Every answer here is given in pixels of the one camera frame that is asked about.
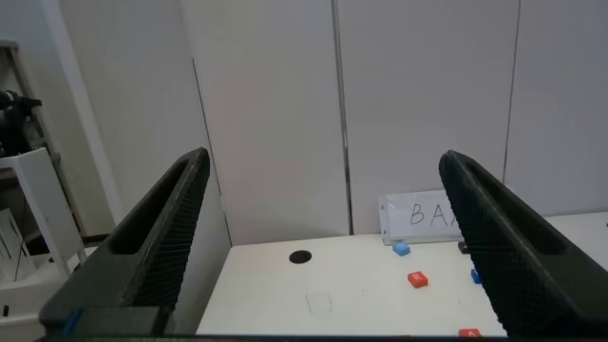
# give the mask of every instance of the black circular hole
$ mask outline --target black circular hole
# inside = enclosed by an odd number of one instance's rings
[[[309,251],[295,251],[289,256],[292,263],[304,263],[313,257]]]

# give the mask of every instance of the name card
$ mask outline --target name card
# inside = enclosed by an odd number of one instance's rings
[[[378,207],[385,244],[462,240],[445,190],[385,195]]]

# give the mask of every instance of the red cube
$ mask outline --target red cube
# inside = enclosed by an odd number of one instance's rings
[[[411,283],[411,285],[416,289],[428,285],[427,277],[425,275],[423,275],[423,273],[420,271],[409,274],[408,280]]]
[[[461,337],[482,337],[482,334],[477,329],[460,329],[458,335]]]

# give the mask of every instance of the white table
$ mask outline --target white table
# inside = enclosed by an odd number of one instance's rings
[[[548,220],[608,269],[608,213]],[[197,333],[505,335],[456,242],[410,246],[398,256],[379,235],[364,235],[234,247]],[[313,258],[293,264],[297,250]],[[408,283],[416,271],[428,286]]]

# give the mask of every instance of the blue cube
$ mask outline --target blue cube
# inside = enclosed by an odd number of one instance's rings
[[[482,283],[482,279],[479,277],[479,274],[477,273],[477,270],[475,270],[475,269],[471,270],[471,277],[473,278],[473,281],[475,281],[475,284],[481,284]]]
[[[395,243],[392,245],[392,251],[402,257],[409,254],[409,246],[406,243]]]

